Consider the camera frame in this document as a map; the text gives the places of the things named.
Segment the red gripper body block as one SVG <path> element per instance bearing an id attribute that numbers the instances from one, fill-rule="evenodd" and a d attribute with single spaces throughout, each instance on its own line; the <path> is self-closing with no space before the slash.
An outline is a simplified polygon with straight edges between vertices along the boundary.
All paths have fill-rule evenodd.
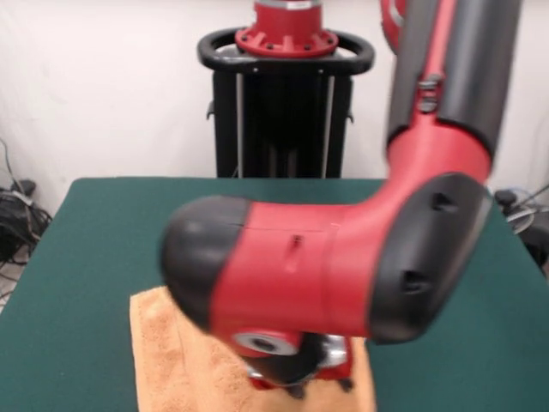
<path id="1" fill-rule="evenodd" d="M 335 381 L 351 378 L 353 350 L 344 336 L 307 336 L 299 352 L 292 356 L 269 355 L 249 358 L 247 375 L 260 391 L 309 384 L 314 380 Z"/>

